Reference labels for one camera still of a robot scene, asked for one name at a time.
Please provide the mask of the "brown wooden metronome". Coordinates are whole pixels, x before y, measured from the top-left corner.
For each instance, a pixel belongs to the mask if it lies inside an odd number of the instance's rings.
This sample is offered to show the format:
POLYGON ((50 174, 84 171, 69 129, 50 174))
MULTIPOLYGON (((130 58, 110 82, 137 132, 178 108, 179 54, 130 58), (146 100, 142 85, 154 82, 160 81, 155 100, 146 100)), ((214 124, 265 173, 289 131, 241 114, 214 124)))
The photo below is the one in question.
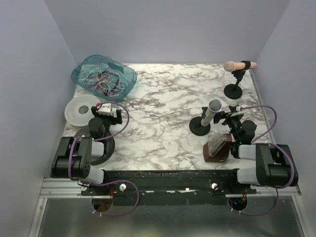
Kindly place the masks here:
POLYGON ((228 159, 232 136, 229 133, 221 134, 203 146, 203 157, 205 162, 222 163, 228 159))

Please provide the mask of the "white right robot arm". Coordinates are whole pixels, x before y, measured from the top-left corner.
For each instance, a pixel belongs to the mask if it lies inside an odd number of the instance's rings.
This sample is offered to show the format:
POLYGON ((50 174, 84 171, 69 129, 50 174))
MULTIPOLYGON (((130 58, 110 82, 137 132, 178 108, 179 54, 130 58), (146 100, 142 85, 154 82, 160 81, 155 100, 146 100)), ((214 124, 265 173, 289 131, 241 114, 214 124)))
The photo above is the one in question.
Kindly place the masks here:
POLYGON ((230 106, 229 112, 218 112, 214 123, 223 120, 234 141, 231 154, 237 159, 255 162, 253 168, 237 170, 237 181, 241 184, 268 186, 276 188, 294 187, 298 184, 298 171, 295 167, 288 145, 254 142, 257 125, 251 120, 241 121, 243 107, 230 106))

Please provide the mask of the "black stand of silver microphone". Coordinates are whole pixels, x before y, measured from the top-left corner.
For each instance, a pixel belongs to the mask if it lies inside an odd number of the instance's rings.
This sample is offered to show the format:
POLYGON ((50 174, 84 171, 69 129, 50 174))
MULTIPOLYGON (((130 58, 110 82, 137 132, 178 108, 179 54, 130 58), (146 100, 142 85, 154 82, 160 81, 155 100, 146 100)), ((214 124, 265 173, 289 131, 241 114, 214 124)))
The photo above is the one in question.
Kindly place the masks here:
POLYGON ((205 115, 206 110, 207 107, 202 107, 202 115, 194 117, 190 120, 189 129, 196 136, 204 136, 210 132, 210 124, 207 126, 201 125, 202 116, 205 115))

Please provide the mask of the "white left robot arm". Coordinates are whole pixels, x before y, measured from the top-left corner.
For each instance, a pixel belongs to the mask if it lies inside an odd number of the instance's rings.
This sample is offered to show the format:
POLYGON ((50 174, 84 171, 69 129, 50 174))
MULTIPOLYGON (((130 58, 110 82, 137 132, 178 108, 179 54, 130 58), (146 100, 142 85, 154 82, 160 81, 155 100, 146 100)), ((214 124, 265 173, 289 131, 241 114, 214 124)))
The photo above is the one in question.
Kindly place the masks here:
POLYGON ((96 168, 109 160, 115 150, 112 125, 122 124, 122 110, 111 104, 91 108, 93 117, 75 137, 62 137, 51 167, 52 178, 71 178, 102 184, 105 171, 96 168))

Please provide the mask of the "dark grey perforated spool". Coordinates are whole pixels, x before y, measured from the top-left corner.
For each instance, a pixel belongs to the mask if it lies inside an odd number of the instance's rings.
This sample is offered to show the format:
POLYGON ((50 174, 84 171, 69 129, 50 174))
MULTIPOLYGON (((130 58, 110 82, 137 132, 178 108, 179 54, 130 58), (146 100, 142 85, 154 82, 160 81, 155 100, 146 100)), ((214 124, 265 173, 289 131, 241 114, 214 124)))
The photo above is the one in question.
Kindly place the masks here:
MULTIPOLYGON (((83 136, 83 135, 90 136, 88 125, 80 128, 76 132, 75 137, 83 136)), ((97 155, 91 154, 91 164, 93 166, 101 165, 101 164, 105 163, 112 156, 112 154, 114 152, 115 140, 113 137, 102 141, 102 143, 104 145, 104 154, 102 156, 97 156, 97 155)))

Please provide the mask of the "silver mesh microphone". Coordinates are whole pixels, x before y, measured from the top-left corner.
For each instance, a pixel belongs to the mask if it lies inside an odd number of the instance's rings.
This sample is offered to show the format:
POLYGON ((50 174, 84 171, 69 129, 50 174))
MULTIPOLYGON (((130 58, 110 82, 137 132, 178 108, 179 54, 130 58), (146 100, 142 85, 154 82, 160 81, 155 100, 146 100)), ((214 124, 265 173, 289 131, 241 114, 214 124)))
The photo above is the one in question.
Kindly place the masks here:
POLYGON ((222 103, 218 99, 211 100, 207 107, 202 108, 201 126, 208 126, 214 116, 222 110, 222 103))

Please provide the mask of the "teal transparent plastic bin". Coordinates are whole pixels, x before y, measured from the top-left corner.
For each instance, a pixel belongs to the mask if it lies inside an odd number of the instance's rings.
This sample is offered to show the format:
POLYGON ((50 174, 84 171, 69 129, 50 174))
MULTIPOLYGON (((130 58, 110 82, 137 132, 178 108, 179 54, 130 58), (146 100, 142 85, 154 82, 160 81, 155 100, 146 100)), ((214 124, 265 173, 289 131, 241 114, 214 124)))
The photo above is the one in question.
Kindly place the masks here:
POLYGON ((136 72, 110 57, 91 55, 71 73, 72 81, 107 101, 121 102, 137 82, 136 72))

